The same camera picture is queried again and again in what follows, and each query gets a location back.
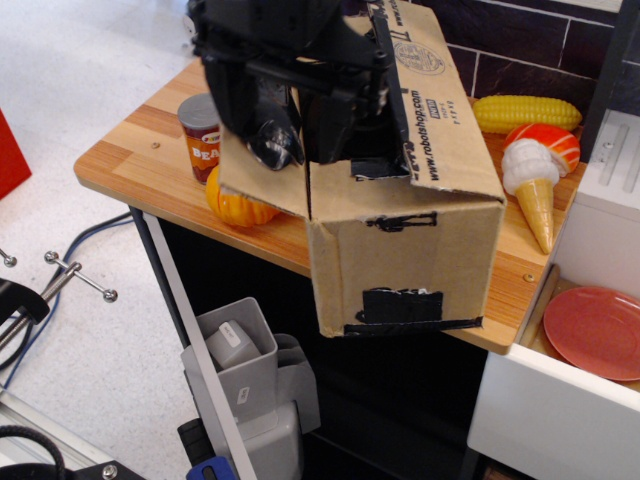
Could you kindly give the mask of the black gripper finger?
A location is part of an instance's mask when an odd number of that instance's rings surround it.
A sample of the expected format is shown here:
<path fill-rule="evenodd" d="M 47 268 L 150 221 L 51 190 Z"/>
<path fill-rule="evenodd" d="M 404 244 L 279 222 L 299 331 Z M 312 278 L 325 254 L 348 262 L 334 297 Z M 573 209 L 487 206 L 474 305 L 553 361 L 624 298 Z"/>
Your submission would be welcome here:
<path fill-rule="evenodd" d="M 302 120 L 288 86 L 256 78 L 240 63 L 216 57 L 202 63 L 222 123 L 260 164 L 279 171 L 304 163 Z"/>
<path fill-rule="evenodd" d="M 300 113 L 307 159 L 314 163 L 338 161 L 354 122 L 352 100 L 302 90 Z"/>

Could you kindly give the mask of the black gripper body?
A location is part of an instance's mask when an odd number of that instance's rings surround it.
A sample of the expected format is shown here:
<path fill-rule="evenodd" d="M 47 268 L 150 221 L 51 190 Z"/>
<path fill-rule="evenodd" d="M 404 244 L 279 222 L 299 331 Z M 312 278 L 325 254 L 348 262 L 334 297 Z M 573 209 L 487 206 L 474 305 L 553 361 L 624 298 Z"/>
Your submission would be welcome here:
<path fill-rule="evenodd" d="M 386 101 L 390 61 L 354 30 L 338 1 L 192 1 L 195 52 L 240 63 L 256 78 L 326 96 L 344 93 L 359 116 Z"/>

